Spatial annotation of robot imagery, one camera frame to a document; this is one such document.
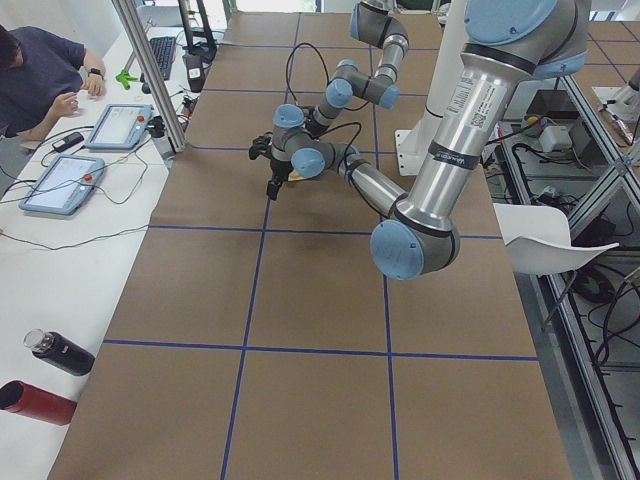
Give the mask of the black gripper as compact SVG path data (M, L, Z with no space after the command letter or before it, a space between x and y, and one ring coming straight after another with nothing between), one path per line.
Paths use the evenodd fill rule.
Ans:
M259 157L264 157L269 160L272 175L267 182L266 195L270 200L276 201L281 187L289 180L289 175L293 172L291 162L281 161L275 157L270 134L263 134L254 138L249 147L248 156L252 161Z

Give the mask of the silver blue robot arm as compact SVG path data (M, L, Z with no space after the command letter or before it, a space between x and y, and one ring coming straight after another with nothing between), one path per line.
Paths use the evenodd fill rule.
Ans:
M312 135L324 134L354 97L385 109L396 105L400 95L397 80L409 49L409 35L392 15L395 10L394 1L360 1L354 6L351 37L379 49L381 58L369 73L350 59L338 63L322 100L307 117L306 128Z
M572 74L584 64L591 5L587 1L471 1L463 24L462 72L430 142L418 176L404 190L366 162L352 144L328 143L324 135L353 98L384 108L399 95L396 84L409 37L391 14L391 1L362 1L350 21L353 38L382 51L367 76L342 61L321 102L309 110L279 106L270 133L257 137L251 158L270 162L267 195L275 198L291 173L314 178L342 175L383 221L370 250L386 276L412 280L441 270L457 257L459 233L452 210L517 86L526 80Z

